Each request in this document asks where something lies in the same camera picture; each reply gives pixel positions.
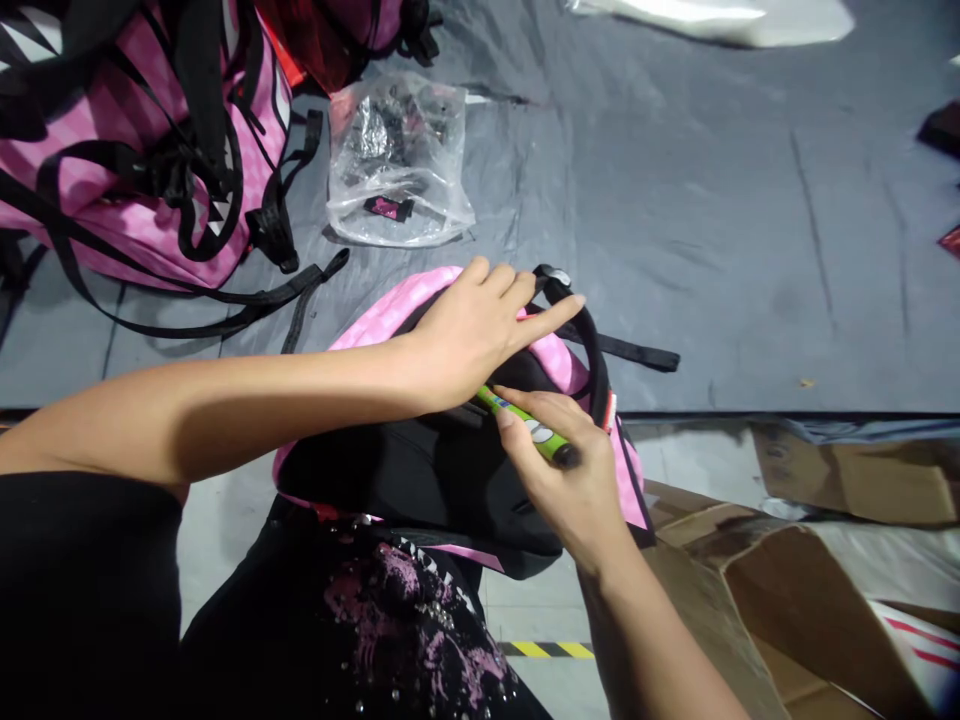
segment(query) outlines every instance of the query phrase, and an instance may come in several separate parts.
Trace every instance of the yellow black warning tape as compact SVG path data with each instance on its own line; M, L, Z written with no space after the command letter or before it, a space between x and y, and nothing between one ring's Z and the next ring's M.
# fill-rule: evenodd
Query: yellow black warning tape
M593 659L591 643L541 643L510 642L499 643L500 652L507 657L573 657L581 660Z

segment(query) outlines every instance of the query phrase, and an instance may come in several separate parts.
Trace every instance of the plastic bag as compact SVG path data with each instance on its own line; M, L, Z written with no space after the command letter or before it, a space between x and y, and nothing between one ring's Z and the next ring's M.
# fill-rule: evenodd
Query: plastic bag
M688 37L741 47L834 42L854 28L842 0L567 0L575 13L616 13Z
M427 247L474 224L460 183L466 95L408 72L333 95L327 210L338 235Z

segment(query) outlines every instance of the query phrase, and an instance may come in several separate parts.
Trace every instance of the gray tarp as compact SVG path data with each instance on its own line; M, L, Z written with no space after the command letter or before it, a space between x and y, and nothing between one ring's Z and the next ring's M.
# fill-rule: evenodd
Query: gray tarp
M482 253L566 269L601 332L682 355L673 375L610 359L623 410L960 412L960 260L934 244L960 222L960 163L914 140L960 96L960 3L854 0L842 42L767 51L577 17L559 0L433 4L441 54L422 72L494 98L468 109L477 224L436 249L354 248L311 303L301 351L410 273ZM368 72L390 66L411 64ZM294 103L309 107L325 101ZM301 257L320 265L340 249L324 236L327 137L288 200ZM292 312L222 347L150 340L86 307L55 262L0 352L0 406L170 359L278 352ZM227 289L282 282L254 253ZM141 322L225 312L96 286Z

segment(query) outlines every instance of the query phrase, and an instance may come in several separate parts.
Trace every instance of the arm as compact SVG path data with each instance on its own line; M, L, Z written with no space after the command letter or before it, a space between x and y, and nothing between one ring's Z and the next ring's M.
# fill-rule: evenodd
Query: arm
M600 677L615 718L746 718L684 626L620 514L613 449L575 401L497 388L576 445L583 463L561 472L512 413L498 413L504 449L531 501L577 563Z
M583 305L533 318L530 273L475 258L416 329L380 345L186 362L131 373L35 413L0 437L0 474L87 470L174 488L302 437L464 402L510 355Z

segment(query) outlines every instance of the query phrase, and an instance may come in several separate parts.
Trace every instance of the plastic buckle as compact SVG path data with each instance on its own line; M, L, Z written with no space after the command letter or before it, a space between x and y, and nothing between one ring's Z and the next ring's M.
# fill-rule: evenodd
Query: plastic buckle
M567 273L560 268L555 268L553 265L547 265L546 263L537 265L537 268L533 271L533 274L537 277L538 292L543 288L543 285L547 279L556 280L565 288L569 288L573 284L573 281L570 280L570 276L567 275Z

